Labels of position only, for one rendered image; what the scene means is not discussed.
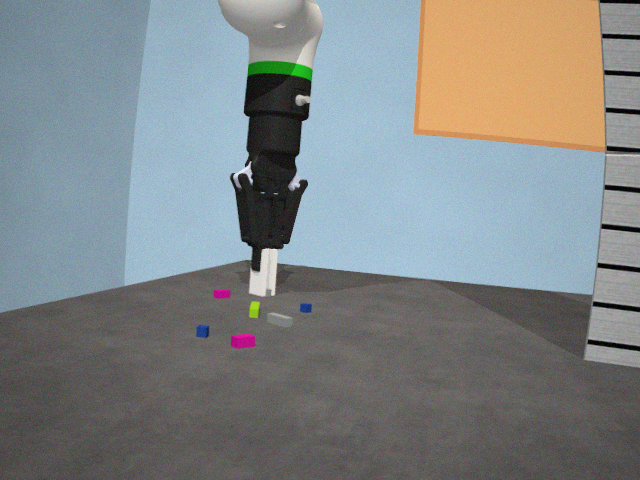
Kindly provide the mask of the magenta rectangular block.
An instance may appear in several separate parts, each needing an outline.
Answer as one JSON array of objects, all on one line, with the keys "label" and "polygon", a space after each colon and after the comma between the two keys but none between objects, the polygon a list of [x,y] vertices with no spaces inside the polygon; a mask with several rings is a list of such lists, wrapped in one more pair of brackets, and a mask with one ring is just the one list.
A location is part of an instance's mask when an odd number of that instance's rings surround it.
[{"label": "magenta rectangular block", "polygon": [[230,290],[227,290],[227,289],[214,290],[214,297],[218,299],[230,298]]},{"label": "magenta rectangular block", "polygon": [[250,334],[232,335],[231,346],[234,348],[255,347],[255,336]]}]

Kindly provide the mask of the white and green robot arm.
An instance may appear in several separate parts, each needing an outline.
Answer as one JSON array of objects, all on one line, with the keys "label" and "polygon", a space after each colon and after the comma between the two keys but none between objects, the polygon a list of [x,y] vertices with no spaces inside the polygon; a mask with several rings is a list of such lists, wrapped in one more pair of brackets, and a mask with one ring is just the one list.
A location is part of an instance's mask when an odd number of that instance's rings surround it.
[{"label": "white and green robot arm", "polygon": [[244,114],[309,118],[323,18],[314,0],[218,0],[225,20],[247,35]]}]

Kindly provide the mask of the lime green rod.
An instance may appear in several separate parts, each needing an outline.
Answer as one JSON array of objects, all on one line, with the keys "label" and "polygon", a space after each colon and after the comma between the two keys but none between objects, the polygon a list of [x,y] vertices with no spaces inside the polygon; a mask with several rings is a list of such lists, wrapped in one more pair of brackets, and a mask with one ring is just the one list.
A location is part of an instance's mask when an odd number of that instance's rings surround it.
[{"label": "lime green rod", "polygon": [[258,318],[260,302],[251,302],[249,317],[250,318]]}]

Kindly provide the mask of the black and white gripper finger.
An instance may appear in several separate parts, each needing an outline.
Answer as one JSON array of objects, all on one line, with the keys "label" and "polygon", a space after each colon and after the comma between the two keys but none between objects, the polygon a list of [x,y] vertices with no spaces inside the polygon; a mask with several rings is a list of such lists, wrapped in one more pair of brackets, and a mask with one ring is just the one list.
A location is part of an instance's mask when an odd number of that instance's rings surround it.
[{"label": "black and white gripper finger", "polygon": [[256,192],[254,187],[252,188],[251,175],[252,171],[248,165],[240,172],[232,173],[230,180],[236,194],[241,240],[252,247],[249,293],[266,296],[269,258],[269,249],[266,248],[277,170],[267,169],[265,193]]},{"label": "black and white gripper finger", "polygon": [[271,200],[269,239],[266,248],[269,249],[266,288],[272,289],[271,296],[275,295],[278,249],[283,249],[283,244],[290,242],[301,197],[308,186],[308,181],[302,180],[297,174],[288,186],[289,181],[290,171],[281,170],[279,193],[274,194]]}]

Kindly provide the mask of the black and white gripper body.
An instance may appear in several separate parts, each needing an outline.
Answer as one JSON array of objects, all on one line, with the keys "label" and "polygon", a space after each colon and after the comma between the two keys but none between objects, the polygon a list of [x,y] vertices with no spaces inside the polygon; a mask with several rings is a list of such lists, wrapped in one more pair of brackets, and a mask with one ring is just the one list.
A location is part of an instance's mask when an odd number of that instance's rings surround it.
[{"label": "black and white gripper body", "polygon": [[250,165],[256,192],[265,192],[268,168],[277,170],[274,193],[279,193],[283,169],[290,171],[289,186],[297,172],[295,159],[300,153],[301,131],[299,119],[266,115],[249,117],[246,147],[249,156],[245,167]]}]

